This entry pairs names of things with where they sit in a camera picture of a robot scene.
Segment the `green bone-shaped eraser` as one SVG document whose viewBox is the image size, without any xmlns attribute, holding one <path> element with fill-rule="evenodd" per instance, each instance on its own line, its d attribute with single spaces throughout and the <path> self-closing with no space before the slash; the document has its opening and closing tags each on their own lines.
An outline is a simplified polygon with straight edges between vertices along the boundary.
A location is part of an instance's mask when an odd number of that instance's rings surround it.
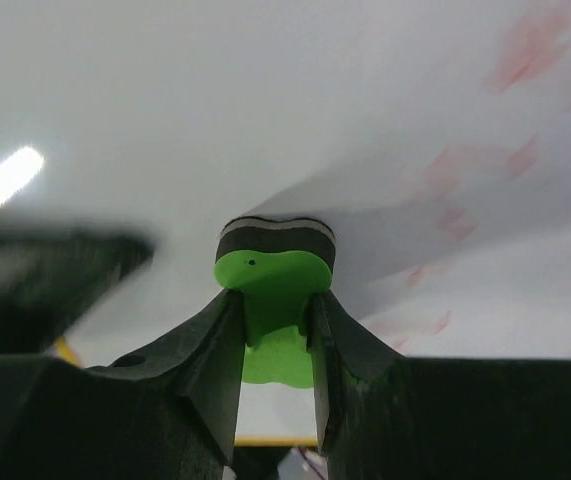
<svg viewBox="0 0 571 480">
<path fill-rule="evenodd" d="M 214 277 L 243 297 L 243 382 L 313 386 L 306 310 L 330 290 L 335 256 L 334 233 L 314 218 L 243 216 L 224 226 Z"/>
</svg>

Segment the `yellow framed whiteboard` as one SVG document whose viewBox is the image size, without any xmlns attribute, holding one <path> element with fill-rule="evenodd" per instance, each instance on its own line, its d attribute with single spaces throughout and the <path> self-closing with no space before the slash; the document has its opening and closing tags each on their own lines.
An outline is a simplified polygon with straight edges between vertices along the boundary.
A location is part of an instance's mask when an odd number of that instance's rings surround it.
<svg viewBox="0 0 571 480">
<path fill-rule="evenodd" d="M 0 1 L 0 224 L 156 246 L 59 354 L 200 310 L 243 214 L 404 354 L 571 358 L 571 1 Z"/>
</svg>

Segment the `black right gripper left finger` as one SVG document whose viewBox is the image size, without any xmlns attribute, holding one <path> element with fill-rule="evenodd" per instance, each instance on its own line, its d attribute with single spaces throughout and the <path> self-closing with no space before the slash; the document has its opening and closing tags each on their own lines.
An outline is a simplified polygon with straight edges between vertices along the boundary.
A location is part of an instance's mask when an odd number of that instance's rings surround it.
<svg viewBox="0 0 571 480">
<path fill-rule="evenodd" d="M 234 449 L 243 300 L 109 366 L 0 355 L 0 479 L 218 479 Z"/>
</svg>

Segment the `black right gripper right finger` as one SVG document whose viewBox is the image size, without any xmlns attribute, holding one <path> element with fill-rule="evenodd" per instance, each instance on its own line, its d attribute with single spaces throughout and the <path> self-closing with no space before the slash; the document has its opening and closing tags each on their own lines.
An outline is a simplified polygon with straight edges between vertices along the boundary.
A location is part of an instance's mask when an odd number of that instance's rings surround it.
<svg viewBox="0 0 571 480">
<path fill-rule="evenodd" d="M 571 361 L 406 357 L 331 293 L 309 306 L 333 479 L 571 479 Z"/>
</svg>

